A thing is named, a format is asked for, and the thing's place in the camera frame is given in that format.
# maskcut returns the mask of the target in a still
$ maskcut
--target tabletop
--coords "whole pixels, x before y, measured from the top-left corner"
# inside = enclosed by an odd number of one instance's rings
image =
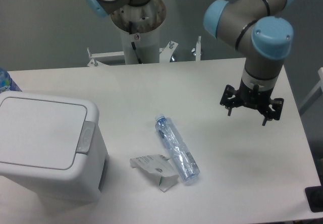
[[[7,223],[260,223],[323,217],[304,189],[320,185],[284,68],[272,98],[279,121],[248,108],[231,116],[219,104],[239,87],[244,59],[10,72],[30,93],[93,101],[110,155],[96,203],[51,199],[0,177],[0,219]],[[172,118],[200,175],[163,193],[129,159],[167,155],[154,129]]]

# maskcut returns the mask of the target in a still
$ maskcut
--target plastic water bottle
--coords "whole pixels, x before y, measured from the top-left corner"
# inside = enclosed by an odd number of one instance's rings
[[[9,73],[0,68],[0,93],[4,91],[21,91],[18,85],[12,80]]]
[[[155,120],[157,121],[155,125],[156,131],[173,159],[183,181],[188,181],[198,176],[200,169],[172,120],[165,118],[164,115],[156,116]]]

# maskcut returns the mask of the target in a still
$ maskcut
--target screw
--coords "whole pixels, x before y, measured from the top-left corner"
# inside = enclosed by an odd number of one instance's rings
[[[194,57],[196,57],[196,49],[192,48],[191,53]]]
[[[170,49],[173,49],[174,45],[175,45],[175,43],[173,41],[170,41]]]
[[[89,58],[91,58],[92,57],[92,53],[90,52],[90,48],[89,47],[87,48],[87,53],[89,54]]]

